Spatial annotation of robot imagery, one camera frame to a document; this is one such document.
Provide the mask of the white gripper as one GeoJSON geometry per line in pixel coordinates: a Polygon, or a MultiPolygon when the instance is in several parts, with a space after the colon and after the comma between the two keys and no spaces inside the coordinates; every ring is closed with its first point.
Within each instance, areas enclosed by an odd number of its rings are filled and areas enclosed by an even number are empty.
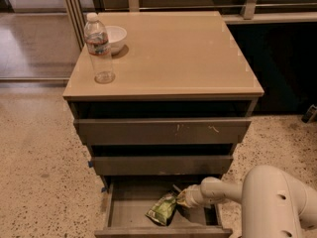
{"type": "Polygon", "coordinates": [[[176,203],[183,207],[198,207],[205,204],[205,197],[201,192],[200,186],[194,184],[179,193],[176,203]]]}

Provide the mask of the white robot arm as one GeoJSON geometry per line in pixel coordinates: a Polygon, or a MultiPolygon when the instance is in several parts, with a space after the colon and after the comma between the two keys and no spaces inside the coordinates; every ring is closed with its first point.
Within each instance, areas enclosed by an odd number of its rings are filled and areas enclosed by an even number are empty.
{"type": "Polygon", "coordinates": [[[317,191],[273,166],[256,166],[241,184],[205,178],[177,196],[192,208],[226,199],[242,205],[242,238],[303,238],[317,228],[317,191]]]}

